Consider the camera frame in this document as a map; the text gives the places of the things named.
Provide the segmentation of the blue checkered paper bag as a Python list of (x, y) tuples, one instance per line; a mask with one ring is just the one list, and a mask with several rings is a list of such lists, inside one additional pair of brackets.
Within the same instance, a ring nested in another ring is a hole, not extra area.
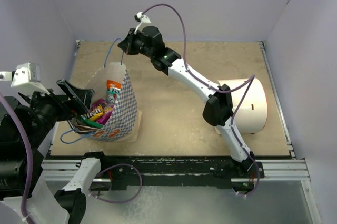
[[(113, 46), (119, 41), (117, 38), (111, 44), (103, 66), (86, 83), (86, 86), (95, 91), (91, 105), (100, 98), (106, 100), (107, 80), (117, 81), (122, 84), (119, 97), (114, 103), (112, 114), (105, 125), (94, 133), (79, 134), (70, 129), (60, 136), (60, 141), (73, 144), (82, 139), (99, 142), (135, 142), (140, 127), (141, 111), (138, 109), (131, 79), (123, 58), (117, 62), (109, 62), (108, 58)], [(72, 120), (76, 124), (85, 125), (77, 118)]]

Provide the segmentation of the green Real crisps bag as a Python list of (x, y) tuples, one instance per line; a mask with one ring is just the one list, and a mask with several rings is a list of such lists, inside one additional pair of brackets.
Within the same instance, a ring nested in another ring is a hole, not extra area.
[(81, 122), (83, 122), (86, 126), (92, 127), (92, 128), (96, 128), (96, 129), (101, 129), (103, 127), (103, 125), (95, 122), (95, 121), (91, 121), (89, 120), (85, 115), (79, 115), (77, 117), (77, 119)]

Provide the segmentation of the red Doritos bag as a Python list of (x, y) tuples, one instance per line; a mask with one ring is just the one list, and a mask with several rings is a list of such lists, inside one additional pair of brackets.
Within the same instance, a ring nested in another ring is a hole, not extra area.
[(87, 125), (76, 124), (73, 121), (68, 121), (69, 126), (75, 130), (75, 132), (79, 134), (89, 134), (94, 133), (98, 130), (98, 128), (94, 128)]

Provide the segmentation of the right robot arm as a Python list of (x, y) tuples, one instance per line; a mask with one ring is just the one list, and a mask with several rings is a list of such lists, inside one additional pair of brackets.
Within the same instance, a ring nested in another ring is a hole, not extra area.
[(158, 71), (190, 87), (205, 104), (203, 119), (217, 128), (226, 140), (235, 173), (239, 177), (250, 175), (260, 179), (256, 157), (236, 126), (237, 111), (233, 109), (231, 96), (233, 90), (228, 85), (219, 86), (190, 67), (178, 52), (165, 45), (157, 27), (148, 26), (142, 31), (130, 29), (118, 47), (127, 55), (142, 54), (148, 57)]

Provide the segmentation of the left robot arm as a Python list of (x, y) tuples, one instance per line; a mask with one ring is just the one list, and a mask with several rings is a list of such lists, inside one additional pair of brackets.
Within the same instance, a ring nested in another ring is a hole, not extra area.
[(92, 89), (76, 88), (66, 80), (57, 85), (62, 95), (51, 89), (21, 92), (28, 105), (1, 97), (1, 203), (16, 211), (23, 223), (81, 223), (93, 179), (108, 173), (103, 152), (86, 153), (70, 182), (50, 192), (38, 147), (57, 122), (87, 113), (94, 95)]

